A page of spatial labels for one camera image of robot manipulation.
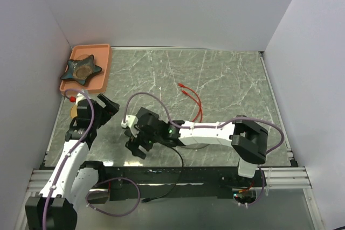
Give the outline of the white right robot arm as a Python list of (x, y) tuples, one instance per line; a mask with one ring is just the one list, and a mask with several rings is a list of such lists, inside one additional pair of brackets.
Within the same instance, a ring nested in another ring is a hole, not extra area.
[(216, 123), (164, 122), (142, 109), (139, 116), (126, 115), (121, 126), (129, 137), (127, 149), (141, 159), (155, 143), (171, 148), (195, 144), (231, 147), (239, 155), (236, 181), (241, 186), (253, 182), (257, 167), (266, 162), (268, 131), (248, 117)]

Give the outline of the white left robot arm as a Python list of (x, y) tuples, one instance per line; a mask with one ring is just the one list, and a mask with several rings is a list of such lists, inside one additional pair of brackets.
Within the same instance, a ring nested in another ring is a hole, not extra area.
[(25, 213), (29, 229), (75, 229), (78, 208), (92, 187), (103, 187), (107, 181), (105, 166), (100, 161), (87, 161), (86, 157), (97, 136), (120, 109), (119, 104), (103, 94), (101, 106), (86, 93), (69, 98), (77, 106), (65, 134), (61, 156), (49, 180), (36, 197), (29, 197)]

